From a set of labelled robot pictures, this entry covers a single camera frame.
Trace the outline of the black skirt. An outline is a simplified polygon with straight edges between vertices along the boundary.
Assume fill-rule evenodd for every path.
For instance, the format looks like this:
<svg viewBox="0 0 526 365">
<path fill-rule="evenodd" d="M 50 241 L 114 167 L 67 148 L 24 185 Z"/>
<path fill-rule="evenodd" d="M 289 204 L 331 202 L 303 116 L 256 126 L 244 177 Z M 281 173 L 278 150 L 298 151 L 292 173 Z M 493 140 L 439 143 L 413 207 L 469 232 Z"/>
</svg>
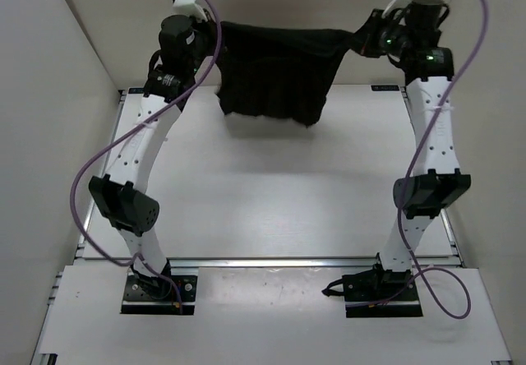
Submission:
<svg viewBox="0 0 526 365">
<path fill-rule="evenodd" d="M 216 92 L 225 115 L 319 122 L 353 33 L 280 29 L 224 21 Z"/>
</svg>

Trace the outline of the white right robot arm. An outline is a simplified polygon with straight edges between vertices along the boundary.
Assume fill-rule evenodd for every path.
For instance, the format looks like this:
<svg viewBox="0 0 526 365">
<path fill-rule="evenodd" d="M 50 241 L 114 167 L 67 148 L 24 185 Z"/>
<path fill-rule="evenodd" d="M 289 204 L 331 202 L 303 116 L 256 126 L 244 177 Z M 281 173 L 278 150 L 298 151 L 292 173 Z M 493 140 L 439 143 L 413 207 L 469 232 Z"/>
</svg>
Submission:
<svg viewBox="0 0 526 365">
<path fill-rule="evenodd" d="M 392 0 L 376 9 L 357 32 L 357 51 L 367 58 L 387 56 L 402 70 L 406 109 L 416 150 L 403 178 L 393 187 L 397 217 L 378 255 L 381 271 L 368 280 L 369 292 L 387 299 L 398 289 L 392 274 L 407 274 L 421 238 L 442 210 L 471 185 L 455 154 L 449 98 L 454 59 L 441 47 L 440 26 L 450 9 L 442 0 Z"/>
</svg>

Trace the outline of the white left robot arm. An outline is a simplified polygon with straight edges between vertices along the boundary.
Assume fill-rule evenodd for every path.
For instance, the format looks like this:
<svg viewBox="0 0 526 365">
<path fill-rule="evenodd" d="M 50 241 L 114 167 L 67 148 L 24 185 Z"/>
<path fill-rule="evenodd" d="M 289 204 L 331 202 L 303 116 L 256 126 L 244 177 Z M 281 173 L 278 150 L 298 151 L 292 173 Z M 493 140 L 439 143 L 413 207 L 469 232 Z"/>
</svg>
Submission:
<svg viewBox="0 0 526 365">
<path fill-rule="evenodd" d="M 104 175 L 89 183 L 99 213 L 123 238 L 135 259 L 132 270 L 155 298 L 169 293 L 172 277 L 155 233 L 159 203 L 146 193 L 150 173 L 195 87 L 197 70 L 218 55 L 220 36 L 213 20 L 174 15 L 162 21 L 132 134 L 118 145 Z"/>
</svg>

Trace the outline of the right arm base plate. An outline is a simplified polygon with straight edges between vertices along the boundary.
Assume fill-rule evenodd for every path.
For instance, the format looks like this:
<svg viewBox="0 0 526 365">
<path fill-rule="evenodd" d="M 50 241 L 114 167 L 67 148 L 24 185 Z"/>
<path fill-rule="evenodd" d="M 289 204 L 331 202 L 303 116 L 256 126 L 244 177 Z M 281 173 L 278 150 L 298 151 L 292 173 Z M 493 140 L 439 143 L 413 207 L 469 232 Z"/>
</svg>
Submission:
<svg viewBox="0 0 526 365">
<path fill-rule="evenodd" d="M 322 291 L 326 297 L 343 297 L 347 318 L 412 318 L 423 316 L 413 273 L 393 272 L 375 266 L 342 275 Z"/>
</svg>

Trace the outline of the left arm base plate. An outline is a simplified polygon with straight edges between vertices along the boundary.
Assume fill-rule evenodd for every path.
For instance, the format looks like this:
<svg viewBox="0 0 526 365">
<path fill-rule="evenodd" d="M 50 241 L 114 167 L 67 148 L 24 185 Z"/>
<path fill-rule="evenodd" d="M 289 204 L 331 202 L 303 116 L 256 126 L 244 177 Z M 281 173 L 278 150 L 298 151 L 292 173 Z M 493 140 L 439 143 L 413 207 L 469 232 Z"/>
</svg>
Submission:
<svg viewBox="0 0 526 365">
<path fill-rule="evenodd" d="M 198 283 L 197 268 L 172 268 L 172 280 L 178 287 L 181 300 L 171 284 L 163 283 L 160 290 L 145 289 L 130 270 L 122 293 L 121 313 L 124 315 L 193 316 Z"/>
</svg>

